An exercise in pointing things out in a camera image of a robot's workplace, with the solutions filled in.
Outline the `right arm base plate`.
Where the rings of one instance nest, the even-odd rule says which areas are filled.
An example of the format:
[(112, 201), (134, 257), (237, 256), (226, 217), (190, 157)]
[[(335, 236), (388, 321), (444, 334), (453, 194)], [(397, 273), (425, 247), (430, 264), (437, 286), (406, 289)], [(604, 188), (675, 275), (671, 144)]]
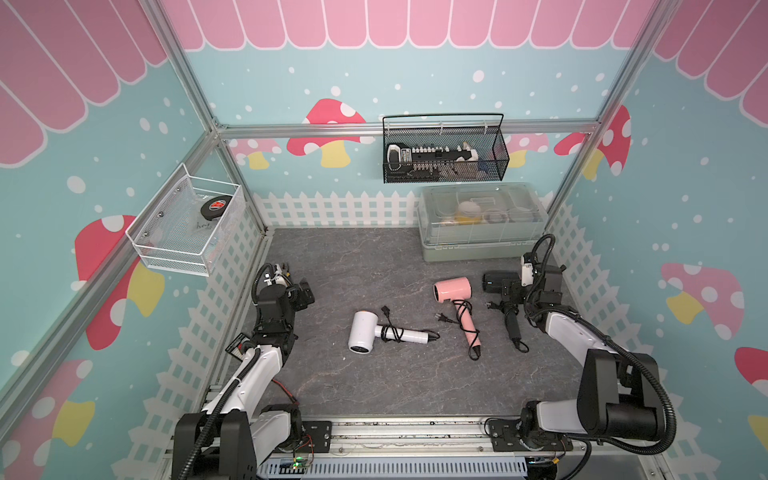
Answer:
[(497, 453), (562, 454), (573, 449), (571, 440), (560, 433), (538, 430), (524, 433), (519, 419), (490, 417), (484, 421), (483, 430)]

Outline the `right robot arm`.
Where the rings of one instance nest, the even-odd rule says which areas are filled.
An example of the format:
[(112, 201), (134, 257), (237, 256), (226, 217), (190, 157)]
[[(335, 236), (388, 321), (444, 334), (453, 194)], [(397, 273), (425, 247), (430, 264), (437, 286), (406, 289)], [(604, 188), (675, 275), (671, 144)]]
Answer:
[(663, 453), (675, 440), (677, 417), (657, 362), (648, 354), (629, 352), (545, 289), (555, 243), (553, 234), (545, 234), (521, 258), (522, 307), (531, 326), (578, 361), (581, 379), (574, 399), (526, 404), (517, 424), (521, 441), (531, 450), (541, 449), (550, 437), (561, 435), (636, 455)]

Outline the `black magenta hair dryer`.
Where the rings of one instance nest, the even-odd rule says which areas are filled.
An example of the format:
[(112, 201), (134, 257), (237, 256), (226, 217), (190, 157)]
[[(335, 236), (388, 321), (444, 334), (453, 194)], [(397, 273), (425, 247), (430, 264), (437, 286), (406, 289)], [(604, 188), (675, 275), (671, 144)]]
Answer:
[(519, 274), (514, 271), (488, 271), (482, 277), (482, 289), (486, 293), (500, 295), (499, 302), (487, 302), (486, 307), (503, 314), (508, 338), (519, 352), (528, 353), (530, 348), (522, 340), (517, 318), (519, 306), (515, 302), (515, 281), (518, 276)]

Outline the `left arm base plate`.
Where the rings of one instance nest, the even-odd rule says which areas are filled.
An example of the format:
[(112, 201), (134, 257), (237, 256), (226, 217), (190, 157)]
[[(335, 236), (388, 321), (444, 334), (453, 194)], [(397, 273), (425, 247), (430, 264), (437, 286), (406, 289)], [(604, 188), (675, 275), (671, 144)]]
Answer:
[(273, 449), (274, 453), (329, 453), (333, 423), (331, 421), (304, 421), (298, 434)]

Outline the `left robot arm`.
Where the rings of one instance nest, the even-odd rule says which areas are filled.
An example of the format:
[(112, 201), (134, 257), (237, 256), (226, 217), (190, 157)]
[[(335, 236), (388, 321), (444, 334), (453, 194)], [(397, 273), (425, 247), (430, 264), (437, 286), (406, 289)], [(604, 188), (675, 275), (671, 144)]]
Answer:
[(175, 426), (173, 479), (259, 479), (259, 467), (274, 450), (296, 451), (305, 438), (295, 398), (257, 407), (297, 340), (296, 313), (315, 301), (314, 294), (307, 281), (292, 280), (286, 263), (265, 263), (250, 295), (255, 325), (227, 346), (240, 366), (211, 401)]

